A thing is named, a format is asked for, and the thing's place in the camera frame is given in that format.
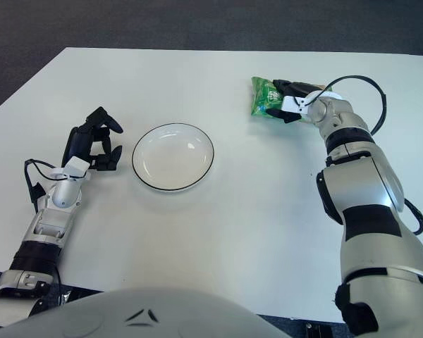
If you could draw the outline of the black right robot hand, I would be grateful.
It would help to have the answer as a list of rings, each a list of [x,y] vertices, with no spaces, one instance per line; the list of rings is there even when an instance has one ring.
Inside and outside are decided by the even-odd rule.
[[[293,96],[293,101],[299,105],[297,98],[305,98],[308,94],[318,91],[321,88],[313,85],[307,84],[304,82],[290,82],[287,80],[274,80],[273,85],[276,88],[276,91],[285,98],[286,96]],[[284,121],[284,123],[291,123],[297,120],[301,120],[302,116],[300,113],[296,112],[287,112],[279,108],[268,108],[265,112],[274,118],[279,118]]]

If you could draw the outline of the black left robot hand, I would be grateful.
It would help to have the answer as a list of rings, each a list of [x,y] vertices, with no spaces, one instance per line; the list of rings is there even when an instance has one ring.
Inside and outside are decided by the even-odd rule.
[[[81,126],[70,131],[61,166],[64,167],[75,156],[89,163],[89,169],[115,171],[121,158],[122,146],[111,150],[110,131],[122,134],[123,128],[100,106],[86,117]],[[103,154],[91,154],[95,142],[102,143]]]

